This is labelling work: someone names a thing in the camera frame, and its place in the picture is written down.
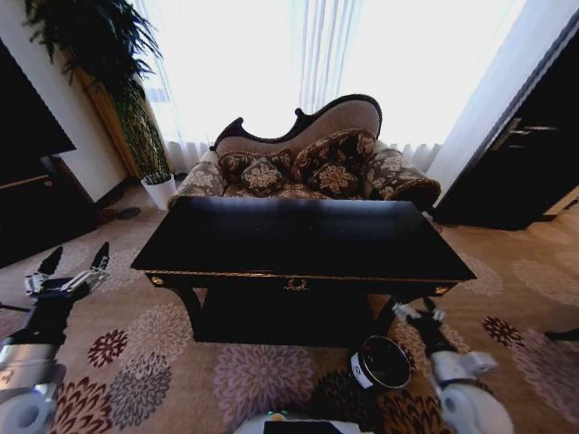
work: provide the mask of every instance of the curved sofa backrest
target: curved sofa backrest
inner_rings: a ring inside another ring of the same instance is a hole
[[[288,147],[295,157],[301,149],[328,134],[347,128],[364,128],[378,138],[382,111],[377,101],[367,95],[346,95],[333,100],[312,115],[296,109],[297,119],[282,137],[256,137],[243,129],[243,118],[237,118],[217,138],[213,149],[219,156],[232,151],[269,154]]]

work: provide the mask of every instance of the sheer white curtain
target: sheer white curtain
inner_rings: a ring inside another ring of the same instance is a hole
[[[525,0],[365,0],[340,94],[367,93],[384,115],[380,139],[432,161]]]
[[[443,144],[524,0],[135,0],[163,59],[145,87],[167,153],[187,171],[242,116],[260,137],[347,93],[375,97],[381,139]],[[418,146],[425,144],[417,154]]]

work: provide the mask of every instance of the black wooden table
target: black wooden table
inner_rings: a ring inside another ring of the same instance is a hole
[[[387,333],[394,299],[475,278],[411,203],[246,197],[181,198],[132,268],[181,297],[196,341],[338,347]],[[376,320],[367,294],[393,296]]]

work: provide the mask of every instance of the white flower pot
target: white flower pot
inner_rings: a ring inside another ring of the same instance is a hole
[[[153,202],[157,208],[159,210],[166,211],[167,201],[176,192],[175,178],[173,175],[171,175],[171,179],[165,181],[162,184],[149,185],[146,184],[142,179],[141,183],[145,187],[145,190],[147,190],[148,195],[151,196],[151,199],[153,199]]]

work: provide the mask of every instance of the table drawer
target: table drawer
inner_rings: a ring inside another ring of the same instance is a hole
[[[270,288],[287,291],[362,291],[368,294],[403,296],[407,291],[419,297],[441,296],[458,282],[420,280],[377,280],[370,278],[312,278],[311,276],[250,276],[199,274],[194,272],[145,271],[153,285],[161,288]]]

